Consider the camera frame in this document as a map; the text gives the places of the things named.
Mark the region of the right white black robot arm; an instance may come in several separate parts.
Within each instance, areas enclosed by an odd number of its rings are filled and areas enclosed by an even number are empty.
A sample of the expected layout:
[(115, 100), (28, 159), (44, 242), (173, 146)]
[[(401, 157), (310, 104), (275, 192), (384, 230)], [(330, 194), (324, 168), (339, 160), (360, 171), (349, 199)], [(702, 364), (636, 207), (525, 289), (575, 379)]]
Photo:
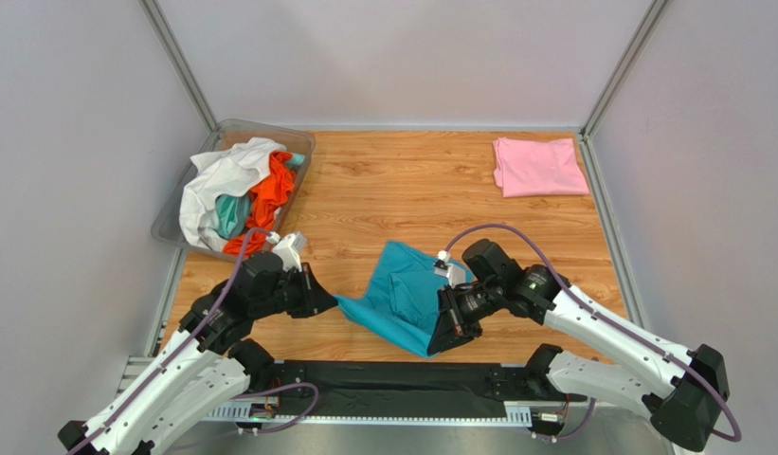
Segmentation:
[(433, 270), (447, 283), (437, 292), (428, 355), (480, 337), (481, 321), (506, 310), (574, 337), (612, 361), (593, 366), (543, 344), (526, 366), (553, 389), (629, 410), (674, 445), (704, 450), (730, 393), (719, 351), (705, 344), (690, 349), (646, 331), (594, 301), (547, 260), (522, 267), (488, 239), (469, 246), (462, 259), (472, 280), (452, 264), (449, 250), (437, 254)]

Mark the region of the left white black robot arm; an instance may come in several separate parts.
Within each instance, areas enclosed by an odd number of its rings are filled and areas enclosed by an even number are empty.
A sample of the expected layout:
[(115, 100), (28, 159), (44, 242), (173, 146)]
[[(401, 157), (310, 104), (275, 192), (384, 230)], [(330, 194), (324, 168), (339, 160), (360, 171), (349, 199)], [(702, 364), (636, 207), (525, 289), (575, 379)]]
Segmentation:
[(255, 321), (307, 319), (336, 305), (309, 264), (256, 252), (192, 304), (126, 390), (88, 420), (67, 422), (58, 439), (69, 454), (161, 454), (225, 402), (283, 391), (274, 357), (249, 336)]

